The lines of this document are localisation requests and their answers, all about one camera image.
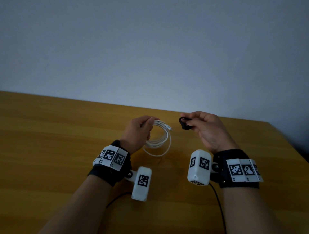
wristband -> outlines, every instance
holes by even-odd
[[[218,173],[212,173],[210,180],[219,183],[220,188],[250,187],[259,189],[263,181],[254,160],[241,149],[230,149],[214,154]]]
[[[93,168],[88,175],[95,175],[105,180],[111,186],[120,182],[130,173],[131,155],[115,140],[110,146],[104,147],[99,156],[93,161]]]

wood grain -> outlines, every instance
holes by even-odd
[[[100,232],[223,233],[211,188],[187,181],[191,153],[205,148],[193,131],[181,129],[179,113],[10,92],[0,92],[0,233],[37,232],[83,182],[102,148],[142,115],[157,116],[173,128],[171,149],[160,158],[143,150],[132,156],[133,169],[153,171],[148,200],[117,200],[107,209]],[[286,226],[308,233],[308,163],[269,123],[222,121],[256,160],[267,204]],[[152,137],[160,133],[154,127]],[[132,187],[122,181],[111,199]]]

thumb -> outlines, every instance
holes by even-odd
[[[153,126],[155,122],[155,119],[153,117],[151,117],[150,119],[148,119],[146,121],[146,123],[143,125],[142,129],[145,131],[145,132],[149,132]]]
[[[206,126],[206,122],[199,119],[192,119],[186,122],[187,125],[197,127],[199,130],[204,129]]]

white wall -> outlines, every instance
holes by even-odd
[[[308,9],[2,0],[0,90],[269,121],[309,150]]]

black wrist strap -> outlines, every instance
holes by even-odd
[[[210,179],[216,183],[219,183],[220,188],[232,188],[232,187],[250,187],[259,189],[259,182],[233,182],[228,165],[228,159],[249,159],[248,155],[241,149],[229,149],[220,151],[214,154],[213,161],[218,163],[220,171],[218,173],[212,173]]]
[[[115,140],[113,143],[111,143],[111,145],[119,147],[128,152],[126,149],[120,146],[119,140]],[[116,182],[120,182],[124,178],[124,176],[130,172],[131,169],[132,169],[131,155],[128,152],[120,171],[117,171],[111,167],[104,166],[101,164],[95,164],[91,169],[91,171],[88,173],[88,175],[95,175],[97,177],[100,177],[101,179],[109,183],[111,186],[115,186]]]

